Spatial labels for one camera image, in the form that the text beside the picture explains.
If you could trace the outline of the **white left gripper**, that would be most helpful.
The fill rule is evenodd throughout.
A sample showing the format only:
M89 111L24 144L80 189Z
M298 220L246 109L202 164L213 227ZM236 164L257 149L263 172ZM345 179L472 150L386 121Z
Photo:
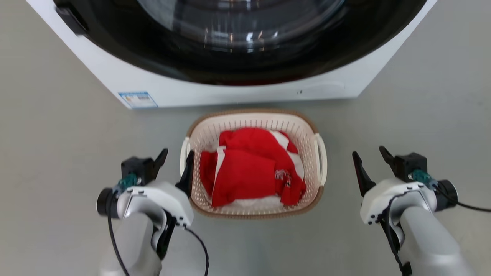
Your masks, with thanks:
M165 164L168 149L164 148L153 163L153 179L158 176L160 168ZM194 212L189 202L192 194L194 174L193 150L185 159L184 171L179 182L172 185L168 182L152 182L146 186L132 186L127 188L116 203L117 218L125 219L133 214L146 215L156 228L162 228L170 221L166 216L175 218L181 227L188 227L193 223Z

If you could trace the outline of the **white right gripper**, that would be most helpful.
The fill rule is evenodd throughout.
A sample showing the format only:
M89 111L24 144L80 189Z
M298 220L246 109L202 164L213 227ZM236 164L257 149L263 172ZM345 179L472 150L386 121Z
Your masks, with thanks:
M395 157L386 149L385 146L379 146L379 152L384 162L389 165L394 175L397 174L397 164ZM368 176L362 165L362 159L358 152L353 151L351 154L354 162L356 178L363 201L361 204L361 219L364 224L373 224L378 215L381 215L389 206L389 201L396 196L418 195L422 198L423 208L430 212L437 209L437 199L435 192L423 183L410 182L405 183L397 178L385 179L376 184Z

